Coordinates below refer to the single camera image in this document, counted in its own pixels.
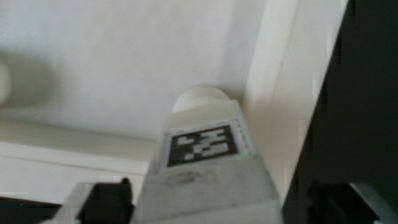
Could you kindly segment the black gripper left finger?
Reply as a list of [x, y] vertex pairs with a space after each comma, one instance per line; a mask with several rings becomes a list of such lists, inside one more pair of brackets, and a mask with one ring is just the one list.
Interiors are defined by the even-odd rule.
[[119, 182], [80, 183], [53, 217], [41, 224], [130, 224], [133, 211], [128, 178]]

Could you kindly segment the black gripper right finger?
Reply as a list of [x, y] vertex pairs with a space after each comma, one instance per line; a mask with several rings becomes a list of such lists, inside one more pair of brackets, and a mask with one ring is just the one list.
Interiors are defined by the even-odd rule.
[[398, 224], [398, 212], [368, 184], [314, 182], [307, 198], [307, 224]]

